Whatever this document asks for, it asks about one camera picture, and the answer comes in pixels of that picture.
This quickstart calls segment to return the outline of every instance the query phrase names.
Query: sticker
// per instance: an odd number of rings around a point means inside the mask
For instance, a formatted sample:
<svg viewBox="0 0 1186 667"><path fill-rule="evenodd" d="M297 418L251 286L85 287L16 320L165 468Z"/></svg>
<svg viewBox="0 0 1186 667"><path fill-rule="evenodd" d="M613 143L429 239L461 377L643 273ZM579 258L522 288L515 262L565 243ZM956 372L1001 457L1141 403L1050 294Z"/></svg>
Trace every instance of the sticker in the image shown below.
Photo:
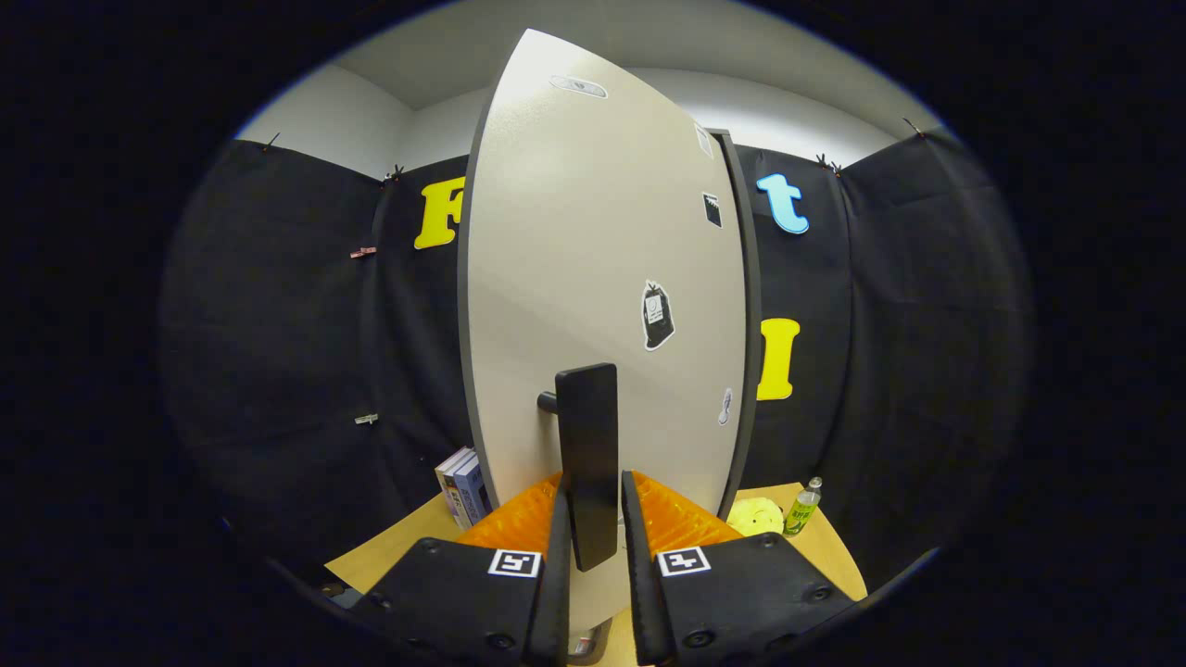
<svg viewBox="0 0 1186 667"><path fill-rule="evenodd" d="M605 100L610 96L610 93L605 88L593 83L592 81L581 81L579 78L573 78L570 76L553 76L548 80L548 83L555 85L561 90L572 90L573 93L584 93L586 95L592 95L594 97L600 97Z"/></svg>
<svg viewBox="0 0 1186 667"><path fill-rule="evenodd" d="M643 286L643 347L646 351L657 350L672 333L671 300L662 285L648 280Z"/></svg>
<svg viewBox="0 0 1186 667"><path fill-rule="evenodd" d="M701 192L704 196L704 216L708 222L721 225L721 204L716 195L709 195L708 192Z"/></svg>
<svg viewBox="0 0 1186 667"><path fill-rule="evenodd" d="M808 230L810 227L808 218L795 212L795 199L802 199L803 192L786 183L785 176L772 173L759 178L757 185L758 190L764 191L770 198L770 212L778 227L791 234L803 234Z"/></svg>
<svg viewBox="0 0 1186 667"><path fill-rule="evenodd" d="M713 140L712 140L712 138L708 136L708 133L704 132L703 127L700 127L697 123L691 123L691 125L693 125L693 127L696 128L696 139L700 140L700 150L703 151L706 155L708 155L709 158L712 158L713 157Z"/></svg>
<svg viewBox="0 0 1186 667"><path fill-rule="evenodd" d="M725 388L725 399L721 401L721 413L716 415L716 423L725 426L729 421L729 406L733 405L733 387Z"/></svg>
<svg viewBox="0 0 1186 667"><path fill-rule="evenodd" d="M535 579L536 574L540 573L541 560L543 560L543 554L537 551L500 548L495 552L495 559L490 561L490 570L486 570L486 573Z"/></svg>
<svg viewBox="0 0 1186 667"><path fill-rule="evenodd" d="M656 558L659 561L659 570L664 577L707 572L713 568L708 565L708 559L704 558L704 552L700 551L700 547L664 551L657 553Z"/></svg>

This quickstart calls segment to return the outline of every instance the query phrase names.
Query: orange gripper pad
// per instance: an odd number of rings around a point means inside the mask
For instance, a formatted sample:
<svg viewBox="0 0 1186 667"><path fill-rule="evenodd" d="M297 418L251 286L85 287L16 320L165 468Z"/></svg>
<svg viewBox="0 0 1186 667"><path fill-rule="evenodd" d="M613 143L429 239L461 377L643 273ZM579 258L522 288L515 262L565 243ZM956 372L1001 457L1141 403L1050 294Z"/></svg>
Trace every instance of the orange gripper pad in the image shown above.
<svg viewBox="0 0 1186 667"><path fill-rule="evenodd" d="M740 539L728 523L639 471L633 471L651 558L661 551Z"/></svg>
<svg viewBox="0 0 1186 667"><path fill-rule="evenodd" d="M551 509L556 502L560 472L537 482L491 512L458 538L458 544L486 548L548 553Z"/></svg>

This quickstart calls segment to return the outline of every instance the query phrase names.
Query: white sticker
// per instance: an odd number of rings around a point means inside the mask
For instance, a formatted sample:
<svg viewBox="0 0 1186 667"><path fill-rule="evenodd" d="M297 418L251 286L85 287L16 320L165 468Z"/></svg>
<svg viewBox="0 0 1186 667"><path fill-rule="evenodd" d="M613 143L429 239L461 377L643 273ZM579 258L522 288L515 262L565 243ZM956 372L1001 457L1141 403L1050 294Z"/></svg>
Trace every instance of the white sticker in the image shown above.
<svg viewBox="0 0 1186 667"><path fill-rule="evenodd" d="M703 127L700 127L700 125L697 125L695 122L691 123L691 125L693 125L693 127L696 128L696 139L700 141L700 150L703 151L704 154L709 157L709 159L712 159L712 157L713 157L713 139L710 136L708 136L708 133L704 132Z"/></svg>
<svg viewBox="0 0 1186 667"><path fill-rule="evenodd" d="M671 297L653 280L643 285L643 348L659 349L675 333L671 319Z"/></svg>
<svg viewBox="0 0 1186 667"><path fill-rule="evenodd" d="M523 577L535 579L540 573L540 561L543 554L537 551L510 551L500 548L495 552L495 559L490 561L489 574L499 577Z"/></svg>
<svg viewBox="0 0 1186 667"><path fill-rule="evenodd" d="M594 97L600 97L605 100L610 96L610 91L605 88L593 83L592 81L582 81L579 78L573 78L570 76L553 76L548 80L548 83L561 89L572 90L573 93L584 93L586 95L592 95Z"/></svg>
<svg viewBox="0 0 1186 667"><path fill-rule="evenodd" d="M725 388L725 399L721 401L721 413L716 415L716 423L725 426L729 421L729 406L733 405L733 387Z"/></svg>
<svg viewBox="0 0 1186 667"><path fill-rule="evenodd" d="M704 552L700 547L678 548L664 551L655 554L659 561L659 570L664 577L678 577L680 574L691 574L693 572L706 572L713 567L708 565Z"/></svg>

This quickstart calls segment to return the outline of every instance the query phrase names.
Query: plastic bottle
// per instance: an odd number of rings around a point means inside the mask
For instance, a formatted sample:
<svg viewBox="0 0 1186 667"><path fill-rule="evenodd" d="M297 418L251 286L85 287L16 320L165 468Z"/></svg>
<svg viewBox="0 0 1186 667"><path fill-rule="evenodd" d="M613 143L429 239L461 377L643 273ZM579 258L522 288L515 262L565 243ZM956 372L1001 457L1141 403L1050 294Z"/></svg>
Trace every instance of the plastic bottle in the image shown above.
<svg viewBox="0 0 1186 667"><path fill-rule="evenodd" d="M795 498L795 504L791 506L790 514L786 515L786 526L783 528L784 535L798 535L799 531L803 529L808 523L808 519L815 513L815 508L820 507L820 487L823 485L823 479L820 477L812 477L808 482L808 488L799 491L798 497Z"/></svg>

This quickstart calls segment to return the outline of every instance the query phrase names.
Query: black sticker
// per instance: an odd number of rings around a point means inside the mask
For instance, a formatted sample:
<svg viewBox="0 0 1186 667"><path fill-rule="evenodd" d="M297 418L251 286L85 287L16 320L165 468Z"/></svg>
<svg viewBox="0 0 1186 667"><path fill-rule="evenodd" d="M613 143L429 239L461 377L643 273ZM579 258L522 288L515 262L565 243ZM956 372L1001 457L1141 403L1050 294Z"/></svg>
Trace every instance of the black sticker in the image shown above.
<svg viewBox="0 0 1186 667"><path fill-rule="evenodd" d="M653 280L648 280L643 288L643 333L646 351L659 349L675 333L671 301L663 286Z"/></svg>
<svg viewBox="0 0 1186 667"><path fill-rule="evenodd" d="M721 204L716 195L709 195L704 192L704 215L708 217L708 222L721 225Z"/></svg>

